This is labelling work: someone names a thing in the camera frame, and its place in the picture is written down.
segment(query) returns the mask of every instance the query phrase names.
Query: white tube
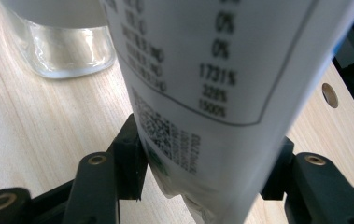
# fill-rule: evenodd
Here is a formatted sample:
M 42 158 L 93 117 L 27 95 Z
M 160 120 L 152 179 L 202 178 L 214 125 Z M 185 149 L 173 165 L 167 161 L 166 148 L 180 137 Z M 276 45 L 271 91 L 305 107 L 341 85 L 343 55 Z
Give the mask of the white tube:
M 242 223 L 354 1 L 103 1 L 150 167 L 197 222 Z

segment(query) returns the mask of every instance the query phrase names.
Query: barcode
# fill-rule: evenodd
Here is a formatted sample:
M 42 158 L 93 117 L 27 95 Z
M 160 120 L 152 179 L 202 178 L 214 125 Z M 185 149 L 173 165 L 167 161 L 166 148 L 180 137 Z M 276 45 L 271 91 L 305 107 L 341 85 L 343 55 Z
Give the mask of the barcode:
M 197 173 L 200 136 L 180 130 L 151 108 L 133 89 L 140 125 L 165 157 L 187 172 Z

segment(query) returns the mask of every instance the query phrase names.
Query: wooden surface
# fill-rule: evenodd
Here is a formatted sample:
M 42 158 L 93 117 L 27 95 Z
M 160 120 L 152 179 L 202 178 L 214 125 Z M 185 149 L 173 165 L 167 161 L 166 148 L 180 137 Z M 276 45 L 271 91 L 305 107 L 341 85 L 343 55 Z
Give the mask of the wooden surface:
M 339 106 L 325 102 L 321 84 Z M 0 189 L 33 197 L 72 179 L 78 162 L 106 150 L 132 113 L 118 63 L 101 73 L 51 80 L 18 54 L 0 11 Z M 354 185 L 354 102 L 331 66 L 288 134 L 295 151 L 331 159 Z M 166 199 L 150 171 L 142 202 L 120 202 L 121 223 L 194 223 L 180 197 Z M 246 223 L 287 223 L 282 202 L 258 198 Z

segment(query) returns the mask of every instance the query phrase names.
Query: metal screw head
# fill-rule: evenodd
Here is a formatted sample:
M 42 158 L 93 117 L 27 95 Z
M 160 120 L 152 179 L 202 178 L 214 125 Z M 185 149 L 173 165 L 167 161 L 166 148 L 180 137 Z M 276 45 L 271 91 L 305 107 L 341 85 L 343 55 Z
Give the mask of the metal screw head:
M 89 158 L 88 163 L 91 165 L 98 165 L 103 163 L 104 161 L 106 161 L 106 157 L 99 155 L 99 156 L 93 156 Z
M 3 193 L 0 195 L 0 210 L 9 207 L 17 199 L 15 193 Z
M 317 156 L 307 155 L 304 158 L 306 161 L 308 161 L 314 165 L 325 165 L 326 164 L 325 160 L 323 160 L 322 158 L 317 157 Z

